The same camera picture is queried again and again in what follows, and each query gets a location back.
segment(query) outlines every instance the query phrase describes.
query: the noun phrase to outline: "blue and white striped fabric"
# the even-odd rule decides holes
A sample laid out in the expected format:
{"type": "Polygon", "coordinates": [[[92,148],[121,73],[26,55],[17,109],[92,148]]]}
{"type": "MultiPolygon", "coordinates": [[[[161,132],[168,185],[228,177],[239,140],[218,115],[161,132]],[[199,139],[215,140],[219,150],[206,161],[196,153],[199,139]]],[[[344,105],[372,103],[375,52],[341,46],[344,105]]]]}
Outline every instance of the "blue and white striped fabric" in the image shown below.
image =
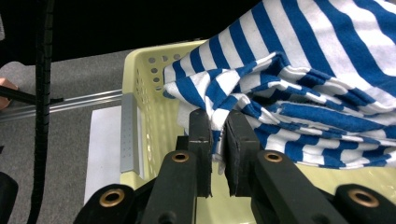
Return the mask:
{"type": "Polygon", "coordinates": [[[204,109],[221,161],[229,111],[262,146],[335,169],[396,167],[396,6],[374,0],[263,0],[165,67],[180,124],[204,109]]]}

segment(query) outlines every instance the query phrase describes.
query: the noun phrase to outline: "gray floor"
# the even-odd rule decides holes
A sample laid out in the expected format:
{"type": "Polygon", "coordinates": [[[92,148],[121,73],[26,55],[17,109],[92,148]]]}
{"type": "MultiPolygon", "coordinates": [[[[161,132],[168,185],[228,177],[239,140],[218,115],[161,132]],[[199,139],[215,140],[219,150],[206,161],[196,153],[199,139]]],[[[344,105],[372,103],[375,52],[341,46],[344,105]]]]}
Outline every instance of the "gray floor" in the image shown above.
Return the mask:
{"type": "MultiPolygon", "coordinates": [[[[123,63],[130,50],[52,64],[51,97],[73,98],[120,90],[123,63]]],[[[9,63],[0,70],[22,91],[35,93],[35,68],[9,63]]],[[[72,223],[84,200],[92,111],[120,101],[50,114],[46,187],[37,223],[72,223]]],[[[13,102],[10,108],[25,106],[13,102]]],[[[33,186],[35,118],[0,122],[0,171],[19,184],[9,223],[22,224],[30,211],[33,186]]]]}

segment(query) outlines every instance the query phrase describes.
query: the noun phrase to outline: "yellow plastic basket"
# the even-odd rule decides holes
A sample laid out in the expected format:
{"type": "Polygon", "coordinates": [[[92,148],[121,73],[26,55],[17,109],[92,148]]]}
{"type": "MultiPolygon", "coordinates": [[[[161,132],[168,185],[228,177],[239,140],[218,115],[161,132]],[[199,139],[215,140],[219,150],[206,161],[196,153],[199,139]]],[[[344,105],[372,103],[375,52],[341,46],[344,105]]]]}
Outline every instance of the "yellow plastic basket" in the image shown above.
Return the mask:
{"type": "MultiPolygon", "coordinates": [[[[147,183],[159,173],[163,157],[175,150],[177,137],[183,134],[183,129],[177,125],[178,100],[163,97],[163,69],[204,42],[137,49],[125,59],[122,93],[132,93],[140,111],[141,134],[138,141],[143,149],[144,172],[141,176],[144,178],[135,172],[122,173],[121,184],[136,189],[147,183]]],[[[338,185],[356,183],[374,189],[396,203],[396,169],[341,171],[297,166],[315,186],[331,194],[338,185]]],[[[255,223],[250,199],[230,197],[225,176],[217,175],[216,163],[213,163],[213,171],[213,198],[198,198],[197,223],[255,223]]]]}

